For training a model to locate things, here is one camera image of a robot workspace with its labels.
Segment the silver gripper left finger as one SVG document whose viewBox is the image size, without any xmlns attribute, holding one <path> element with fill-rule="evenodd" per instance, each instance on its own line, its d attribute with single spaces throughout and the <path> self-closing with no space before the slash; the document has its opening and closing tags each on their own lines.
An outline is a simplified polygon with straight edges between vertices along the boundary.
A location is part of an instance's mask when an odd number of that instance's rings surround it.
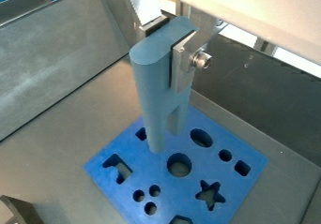
<svg viewBox="0 0 321 224">
<path fill-rule="evenodd" d="M 134 45 L 170 21 L 162 14 L 158 0 L 125 0 L 130 10 L 130 43 Z"/>
</svg>

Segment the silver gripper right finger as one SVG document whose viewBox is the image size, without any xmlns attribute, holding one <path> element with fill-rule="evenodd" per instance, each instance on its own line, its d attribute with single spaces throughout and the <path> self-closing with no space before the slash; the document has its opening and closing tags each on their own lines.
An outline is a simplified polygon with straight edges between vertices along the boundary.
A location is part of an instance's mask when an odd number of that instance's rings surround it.
<svg viewBox="0 0 321 224">
<path fill-rule="evenodd" d="M 185 16 L 195 30 L 171 47 L 170 88 L 183 91 L 191 84 L 194 71 L 206 69 L 211 56 L 206 53 L 207 43 L 228 26 L 228 23 L 193 6 L 178 6 L 175 14 Z"/>
</svg>

